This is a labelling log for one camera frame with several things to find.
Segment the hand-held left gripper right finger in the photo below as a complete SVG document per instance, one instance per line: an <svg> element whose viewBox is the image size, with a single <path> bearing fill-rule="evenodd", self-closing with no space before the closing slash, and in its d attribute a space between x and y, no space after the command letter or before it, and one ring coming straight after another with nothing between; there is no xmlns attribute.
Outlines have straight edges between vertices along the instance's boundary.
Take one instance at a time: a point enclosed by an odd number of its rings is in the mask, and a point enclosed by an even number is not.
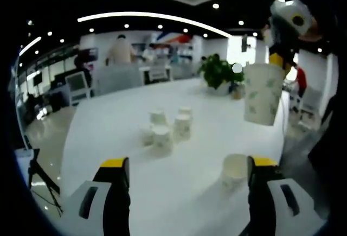
<svg viewBox="0 0 347 236"><path fill-rule="evenodd" d="M250 222L241 235L325 235L314 200L270 158L247 157Z"/></svg>

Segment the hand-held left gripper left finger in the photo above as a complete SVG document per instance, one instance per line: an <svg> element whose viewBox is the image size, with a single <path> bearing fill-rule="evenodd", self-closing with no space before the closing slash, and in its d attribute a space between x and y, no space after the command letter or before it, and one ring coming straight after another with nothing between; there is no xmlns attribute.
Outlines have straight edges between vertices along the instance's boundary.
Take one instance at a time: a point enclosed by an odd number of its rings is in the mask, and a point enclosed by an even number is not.
<svg viewBox="0 0 347 236"><path fill-rule="evenodd" d="M62 235L130 235L129 158L101 164L67 199L61 216Z"/></svg>

